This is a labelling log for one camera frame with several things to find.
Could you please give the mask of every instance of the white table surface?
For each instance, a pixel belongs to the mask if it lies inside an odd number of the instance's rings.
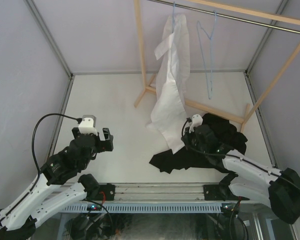
[[[216,183],[225,175],[215,169],[189,168],[160,172],[149,164],[154,154],[168,149],[164,137],[146,128],[156,97],[146,93],[138,108],[134,102],[142,91],[141,74],[77,75],[65,114],[76,118],[96,116],[100,128],[109,128],[113,135],[112,152],[99,153],[81,174],[91,173],[100,183]],[[242,72],[217,72],[213,76],[213,95],[208,99],[204,73],[191,73],[187,82],[187,98],[206,105],[244,116],[247,103],[252,100]],[[202,113],[186,108],[189,116]],[[68,146],[73,139],[71,129],[77,124],[64,119],[55,153]],[[266,144],[256,114],[246,124],[248,139],[246,156],[271,166]],[[70,183],[79,178],[74,177]]]

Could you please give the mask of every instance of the white wall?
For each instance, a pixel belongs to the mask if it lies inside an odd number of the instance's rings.
[[[68,77],[23,0],[0,0],[0,208],[36,176],[31,137],[44,114],[59,112]],[[45,161],[56,119],[39,127],[35,151]]]
[[[224,2],[275,12],[281,0]],[[141,70],[133,0],[35,0],[35,3],[74,73]],[[176,3],[215,10],[184,0]],[[164,25],[173,8],[146,0],[141,0],[140,4],[147,70],[158,71],[161,60],[156,61],[154,49],[161,42]],[[180,8],[176,8],[175,13],[185,13],[187,17],[191,69],[203,70],[196,24],[200,20],[205,29],[211,32],[214,16]],[[218,13],[267,22],[262,18],[230,11],[218,10]],[[261,26],[219,17],[213,43],[214,68],[246,69],[265,30]],[[209,69],[209,41],[207,37],[201,39]]]
[[[292,0],[285,14],[300,18],[300,0]],[[299,42],[299,35],[273,32],[250,75],[259,95]],[[276,160],[284,168],[295,169],[300,175],[300,53],[260,108]]]

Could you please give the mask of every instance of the perforated metal strip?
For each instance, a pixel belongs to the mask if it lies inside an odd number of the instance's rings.
[[[93,204],[75,203],[67,206],[61,213],[87,213]],[[103,205],[110,213],[117,214],[150,214],[150,213],[220,213],[221,203],[105,203]],[[105,213],[94,210],[93,213]]]

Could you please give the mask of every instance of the hanging rail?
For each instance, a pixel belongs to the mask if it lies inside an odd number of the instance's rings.
[[[162,1],[162,0],[147,0],[147,1],[154,2],[154,3],[159,3],[159,4],[164,4],[164,5],[169,5],[169,6],[174,5],[173,2]],[[191,11],[195,11],[195,12],[200,12],[200,13],[204,13],[204,14],[215,15],[215,13],[213,11],[202,10],[202,9],[195,8],[195,7],[190,7],[190,6],[180,5],[180,4],[175,4],[175,7],[176,8],[181,8],[181,9],[187,9],[187,10],[191,10]],[[266,28],[270,28],[270,29],[276,29],[276,30],[280,30],[280,31],[284,31],[284,32],[293,33],[293,34],[300,34],[300,31],[294,30],[294,29],[291,29],[291,28],[275,26],[275,25],[271,25],[271,24],[267,24],[267,23],[263,23],[263,22],[259,22],[259,21],[252,21],[252,20],[248,20],[248,19],[245,19],[245,18],[230,16],[230,15],[221,14],[221,13],[217,13],[216,15],[218,17],[225,18],[225,19],[232,19],[232,20],[235,20],[235,21],[248,23],[248,24],[253,24],[253,25],[257,25],[257,26],[262,26],[262,27],[266,27]]]

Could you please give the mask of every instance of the white cloth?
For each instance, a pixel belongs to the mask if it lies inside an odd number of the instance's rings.
[[[184,14],[174,16],[174,29],[172,16],[168,17],[162,42],[154,53],[157,60],[162,56],[163,59],[155,80],[157,102],[151,113],[151,127],[162,133],[176,153],[184,146],[181,141],[181,129],[187,118],[184,93],[190,75],[189,32]]]

